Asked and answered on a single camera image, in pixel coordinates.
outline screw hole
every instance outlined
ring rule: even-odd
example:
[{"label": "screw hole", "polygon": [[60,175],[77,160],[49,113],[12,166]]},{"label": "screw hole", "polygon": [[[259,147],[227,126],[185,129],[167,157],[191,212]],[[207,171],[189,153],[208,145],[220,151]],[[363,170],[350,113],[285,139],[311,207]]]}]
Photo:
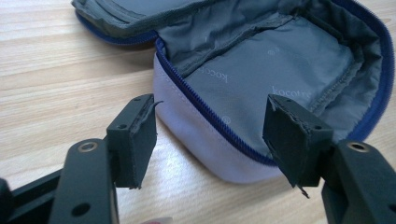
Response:
[{"label": "screw hole", "polygon": [[369,148],[365,145],[362,145],[360,143],[348,143],[347,144],[349,148],[359,151],[359,152],[368,152]]},{"label": "screw hole", "polygon": [[120,124],[119,126],[117,126],[117,128],[124,129],[124,128],[126,128],[126,124]]},{"label": "screw hole", "polygon": [[92,143],[89,143],[89,144],[81,146],[81,148],[84,149],[84,150],[88,150],[88,149],[91,149],[93,147],[94,147],[94,145]]},{"label": "screw hole", "polygon": [[82,145],[79,145],[78,151],[80,152],[89,152],[95,150],[98,147],[98,144],[95,142],[87,142]]},{"label": "screw hole", "polygon": [[90,208],[91,206],[88,203],[81,203],[73,208],[72,215],[73,217],[81,217],[85,215],[90,210]]},{"label": "screw hole", "polygon": [[396,213],[396,204],[391,204],[389,208],[392,210],[392,212]]}]

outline pouch lid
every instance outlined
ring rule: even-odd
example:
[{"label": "pouch lid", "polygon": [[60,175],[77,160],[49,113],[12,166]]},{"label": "pouch lid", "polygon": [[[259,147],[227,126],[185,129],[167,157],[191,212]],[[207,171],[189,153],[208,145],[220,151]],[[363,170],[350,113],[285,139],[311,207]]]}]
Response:
[{"label": "pouch lid", "polygon": [[155,30],[207,7],[216,0],[73,0],[80,21],[113,44],[139,44],[157,37]]}]

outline printed logo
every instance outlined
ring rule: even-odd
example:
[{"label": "printed logo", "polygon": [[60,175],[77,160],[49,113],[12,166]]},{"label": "printed logo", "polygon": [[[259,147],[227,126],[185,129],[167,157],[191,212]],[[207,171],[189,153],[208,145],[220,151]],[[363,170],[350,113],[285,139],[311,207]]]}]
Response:
[{"label": "printed logo", "polygon": [[281,90],[281,89],[277,89],[275,86],[272,86],[272,89],[273,89],[273,94],[275,95],[286,96],[289,98],[303,97],[305,99],[311,99],[311,92],[309,91]]},{"label": "printed logo", "polygon": [[202,72],[204,74],[208,74],[208,75],[210,75],[212,77],[219,78],[222,81],[224,81],[225,83],[228,83],[228,76],[226,74],[224,74],[224,73],[217,72],[217,71],[215,71],[213,69],[206,68],[206,67],[200,67],[200,68],[198,68],[198,71],[200,71],[200,72]]}]

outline metal grommet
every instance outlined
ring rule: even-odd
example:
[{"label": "metal grommet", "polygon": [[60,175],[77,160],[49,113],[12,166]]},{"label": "metal grommet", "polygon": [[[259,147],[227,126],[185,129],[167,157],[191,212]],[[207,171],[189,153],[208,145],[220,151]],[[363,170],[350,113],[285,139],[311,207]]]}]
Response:
[{"label": "metal grommet", "polygon": [[355,151],[359,151],[359,152],[369,152],[370,148],[368,148],[367,146],[361,144],[361,143],[357,143],[357,142],[350,142],[347,144],[347,146]]},{"label": "metal grommet", "polygon": [[86,142],[78,146],[79,152],[90,152],[95,150],[98,147],[98,144],[95,142]]}]

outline black mount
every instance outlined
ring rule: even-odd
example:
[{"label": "black mount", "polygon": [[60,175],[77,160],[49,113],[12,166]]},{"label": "black mount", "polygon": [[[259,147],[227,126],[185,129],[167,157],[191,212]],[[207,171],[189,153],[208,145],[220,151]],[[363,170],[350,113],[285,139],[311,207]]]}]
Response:
[{"label": "black mount", "polygon": [[67,152],[64,168],[12,192],[0,179],[0,223],[119,223],[118,188],[141,188],[157,141],[154,96],[134,98],[106,129]]},{"label": "black mount", "polygon": [[381,153],[351,140],[332,143],[332,128],[289,98],[269,95],[263,138],[291,185],[317,187],[329,223],[393,223],[396,174]]}]

